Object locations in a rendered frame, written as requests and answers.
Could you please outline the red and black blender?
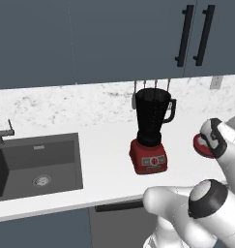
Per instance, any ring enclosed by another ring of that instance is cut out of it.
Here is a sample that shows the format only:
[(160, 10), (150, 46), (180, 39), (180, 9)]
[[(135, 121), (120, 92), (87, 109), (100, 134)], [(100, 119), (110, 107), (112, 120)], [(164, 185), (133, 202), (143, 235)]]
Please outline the red and black blender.
[(162, 145), (161, 128), (174, 119), (176, 99), (159, 88), (144, 88), (135, 94), (138, 131), (129, 155), (137, 174), (167, 170), (167, 156)]

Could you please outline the hanging utensil with grey head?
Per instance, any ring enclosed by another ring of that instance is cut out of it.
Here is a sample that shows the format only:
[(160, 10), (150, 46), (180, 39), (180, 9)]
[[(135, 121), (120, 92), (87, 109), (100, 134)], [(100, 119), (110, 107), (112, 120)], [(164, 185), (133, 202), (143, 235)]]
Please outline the hanging utensil with grey head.
[(136, 100), (135, 100), (136, 86), (137, 86), (137, 80), (135, 80), (134, 83), (133, 83), (132, 109), (136, 109)]

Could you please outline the grey upper cupboard door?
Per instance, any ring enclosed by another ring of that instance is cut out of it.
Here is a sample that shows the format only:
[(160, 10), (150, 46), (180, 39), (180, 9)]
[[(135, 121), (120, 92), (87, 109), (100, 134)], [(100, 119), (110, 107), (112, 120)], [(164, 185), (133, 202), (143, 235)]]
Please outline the grey upper cupboard door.
[(180, 78), (185, 16), (196, 0), (70, 0), (78, 83)]
[[(197, 67), (193, 58), (198, 52), (205, 20), (202, 11), (209, 5), (216, 7), (203, 64)], [(224, 75), (235, 75), (235, 0), (196, 0), (184, 76)]]
[(68, 0), (0, 0), (0, 89), (73, 83)]

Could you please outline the grey cupboard door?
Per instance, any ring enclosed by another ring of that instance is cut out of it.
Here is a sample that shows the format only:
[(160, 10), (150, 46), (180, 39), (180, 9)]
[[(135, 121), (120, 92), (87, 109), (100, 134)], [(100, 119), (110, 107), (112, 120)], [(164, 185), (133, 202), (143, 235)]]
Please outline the grey cupboard door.
[(73, 83), (68, 0), (0, 0), (0, 89)]
[[(203, 64), (197, 67), (193, 58), (198, 52), (205, 20), (202, 11), (209, 5), (216, 7)], [(224, 75), (235, 75), (235, 0), (196, 0), (184, 76)]]
[(87, 209), (0, 222), (0, 248), (92, 248)]
[(180, 78), (185, 16), (196, 0), (70, 0), (78, 83)]

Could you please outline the dark grey sink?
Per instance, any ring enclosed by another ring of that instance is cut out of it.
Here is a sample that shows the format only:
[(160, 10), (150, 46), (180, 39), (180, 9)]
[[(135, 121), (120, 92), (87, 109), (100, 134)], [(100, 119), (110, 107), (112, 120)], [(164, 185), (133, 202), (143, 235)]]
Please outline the dark grey sink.
[(0, 202), (82, 188), (78, 133), (0, 145)]

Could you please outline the grey dishwasher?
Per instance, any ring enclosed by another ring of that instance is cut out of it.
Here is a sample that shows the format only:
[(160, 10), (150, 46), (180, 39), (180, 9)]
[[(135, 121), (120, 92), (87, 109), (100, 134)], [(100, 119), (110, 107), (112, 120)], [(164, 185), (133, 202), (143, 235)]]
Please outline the grey dishwasher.
[(142, 248), (152, 234), (157, 217), (139, 207), (97, 212), (89, 208), (93, 248)]

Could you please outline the grey lower cupboard door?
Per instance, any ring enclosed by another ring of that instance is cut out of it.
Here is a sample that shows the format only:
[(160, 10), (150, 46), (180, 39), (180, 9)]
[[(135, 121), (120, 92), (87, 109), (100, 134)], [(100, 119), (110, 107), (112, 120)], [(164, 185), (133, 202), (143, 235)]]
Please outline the grey lower cupboard door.
[(0, 222), (0, 248), (92, 248), (87, 209)]

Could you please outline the grey wall outlet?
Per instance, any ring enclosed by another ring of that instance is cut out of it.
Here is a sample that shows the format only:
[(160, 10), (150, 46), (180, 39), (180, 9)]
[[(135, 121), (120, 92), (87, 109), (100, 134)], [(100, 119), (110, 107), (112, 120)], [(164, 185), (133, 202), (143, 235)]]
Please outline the grey wall outlet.
[(210, 89), (220, 89), (221, 83), (223, 80), (223, 76), (214, 76), (212, 77), (211, 84), (210, 84)]

